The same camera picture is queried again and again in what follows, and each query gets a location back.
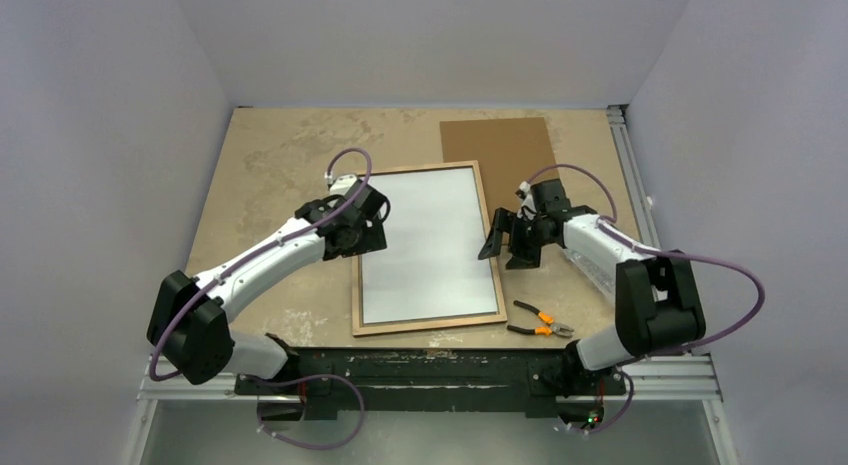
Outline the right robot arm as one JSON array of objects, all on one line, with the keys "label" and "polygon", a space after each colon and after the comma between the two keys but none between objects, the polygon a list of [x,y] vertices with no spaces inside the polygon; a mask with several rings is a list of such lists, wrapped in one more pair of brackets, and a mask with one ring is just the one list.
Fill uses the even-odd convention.
[{"label": "right robot arm", "polygon": [[569,389],[584,392],[599,381],[601,370],[704,337],[706,321],[689,260],[626,244],[594,209],[572,204],[558,179],[522,184],[518,195],[519,211],[495,211],[479,259],[506,250],[507,269],[534,269],[543,247],[557,245],[588,264],[596,286],[612,286],[613,324],[566,348],[561,377]]}]

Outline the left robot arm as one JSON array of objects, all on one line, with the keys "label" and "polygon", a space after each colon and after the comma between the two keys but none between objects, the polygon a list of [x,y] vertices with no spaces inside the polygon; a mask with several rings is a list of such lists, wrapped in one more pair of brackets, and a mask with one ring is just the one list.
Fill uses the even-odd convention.
[{"label": "left robot arm", "polygon": [[272,393],[297,384],[294,350],[281,338],[244,334],[231,323],[248,305],[294,272],[319,261],[387,247],[383,228],[387,196],[353,176],[332,185],[329,196],[304,203],[270,236],[233,259],[189,276],[177,270],[161,285],[146,336],[153,357],[170,373],[148,371],[154,381],[177,376],[193,385],[221,373],[252,375]]}]

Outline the brown cardboard backing board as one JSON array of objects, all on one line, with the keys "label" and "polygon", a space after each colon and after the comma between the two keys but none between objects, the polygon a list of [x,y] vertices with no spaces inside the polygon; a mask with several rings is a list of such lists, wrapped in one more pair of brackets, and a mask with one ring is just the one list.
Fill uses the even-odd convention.
[{"label": "brown cardboard backing board", "polygon": [[478,162],[489,216],[517,211],[520,183],[556,163],[542,117],[445,121],[440,134],[446,162]]}]

